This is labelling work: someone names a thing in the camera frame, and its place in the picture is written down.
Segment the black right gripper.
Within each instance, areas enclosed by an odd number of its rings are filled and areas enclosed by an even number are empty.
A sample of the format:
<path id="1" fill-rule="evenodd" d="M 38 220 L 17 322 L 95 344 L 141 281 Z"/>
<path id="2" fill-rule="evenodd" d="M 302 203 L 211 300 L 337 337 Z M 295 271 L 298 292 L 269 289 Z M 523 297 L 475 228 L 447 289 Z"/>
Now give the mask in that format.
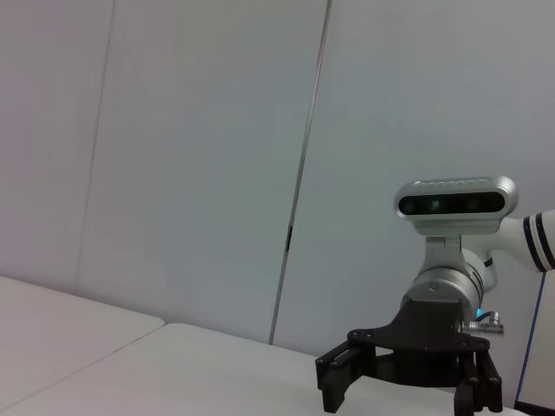
<path id="1" fill-rule="evenodd" d="M 455 387 L 454 415 L 503 410 L 502 379 L 490 344 L 460 332 L 460 302 L 405 302 L 392 322 L 354 329 L 316 359 L 323 410 L 336 413 L 361 377 L 413 387 Z"/>

